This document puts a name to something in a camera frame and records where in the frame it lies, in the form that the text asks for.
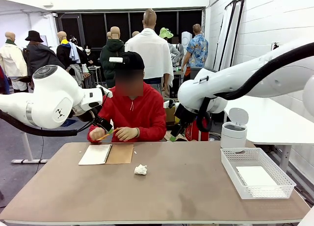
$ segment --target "white shirt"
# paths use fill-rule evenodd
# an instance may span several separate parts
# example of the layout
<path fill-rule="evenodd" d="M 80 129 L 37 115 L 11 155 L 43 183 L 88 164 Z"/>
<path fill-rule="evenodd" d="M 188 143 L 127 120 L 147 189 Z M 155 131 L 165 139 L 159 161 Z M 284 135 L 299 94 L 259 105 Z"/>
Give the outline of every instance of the white shirt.
<path fill-rule="evenodd" d="M 168 85 L 172 86 L 173 67 L 167 41 L 154 30 L 145 28 L 141 33 L 126 42 L 125 51 L 138 53 L 145 65 L 144 79 L 163 77 L 169 74 Z"/>
<path fill-rule="evenodd" d="M 5 43 L 0 49 L 0 66 L 8 77 L 27 76 L 27 66 L 20 48 Z"/>

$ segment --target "dark green hoodie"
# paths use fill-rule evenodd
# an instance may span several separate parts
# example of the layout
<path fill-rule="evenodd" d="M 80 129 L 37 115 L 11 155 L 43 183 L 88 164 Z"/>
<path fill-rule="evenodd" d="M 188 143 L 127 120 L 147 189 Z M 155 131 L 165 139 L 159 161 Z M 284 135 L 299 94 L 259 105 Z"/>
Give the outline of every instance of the dark green hoodie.
<path fill-rule="evenodd" d="M 124 52 L 124 42 L 118 39 L 107 40 L 106 45 L 103 47 L 100 54 L 100 61 L 104 69 L 108 88 L 115 86 L 115 63 L 109 62 L 110 57 L 117 57 Z"/>

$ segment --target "hoodie drawstring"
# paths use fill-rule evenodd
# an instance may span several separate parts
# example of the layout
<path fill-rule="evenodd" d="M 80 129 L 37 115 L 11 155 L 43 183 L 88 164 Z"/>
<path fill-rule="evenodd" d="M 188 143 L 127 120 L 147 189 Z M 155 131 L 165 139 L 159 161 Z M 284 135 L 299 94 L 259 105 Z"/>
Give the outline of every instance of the hoodie drawstring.
<path fill-rule="evenodd" d="M 132 101 L 132 104 L 131 104 L 131 107 L 130 107 L 130 111 L 134 111 L 134 104 L 133 104 L 133 101 Z"/>

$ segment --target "blue floral shirt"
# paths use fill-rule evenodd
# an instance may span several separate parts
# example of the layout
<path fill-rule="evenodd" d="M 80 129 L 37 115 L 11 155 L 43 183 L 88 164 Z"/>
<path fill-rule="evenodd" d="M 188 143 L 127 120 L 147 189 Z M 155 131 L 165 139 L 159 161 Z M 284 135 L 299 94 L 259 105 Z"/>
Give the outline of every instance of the blue floral shirt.
<path fill-rule="evenodd" d="M 203 67 L 208 56 L 208 41 L 202 34 L 196 35 L 186 48 L 192 55 L 187 63 L 188 67 Z"/>

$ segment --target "red hoodie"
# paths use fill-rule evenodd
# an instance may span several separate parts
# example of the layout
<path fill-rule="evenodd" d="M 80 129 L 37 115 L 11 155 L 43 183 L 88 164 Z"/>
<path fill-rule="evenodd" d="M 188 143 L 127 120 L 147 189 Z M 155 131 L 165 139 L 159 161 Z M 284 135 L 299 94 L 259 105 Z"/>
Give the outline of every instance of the red hoodie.
<path fill-rule="evenodd" d="M 133 138 L 127 142 L 140 141 L 160 141 L 166 134 L 166 113 L 163 108 L 163 98 L 161 94 L 144 82 L 143 96 L 131 100 L 128 96 L 117 96 L 116 88 L 111 89 L 112 98 L 107 98 L 99 112 L 99 116 L 107 121 L 113 120 L 115 128 L 137 127 L 140 130 L 138 138 Z M 112 142 L 120 142 L 115 133 Z"/>

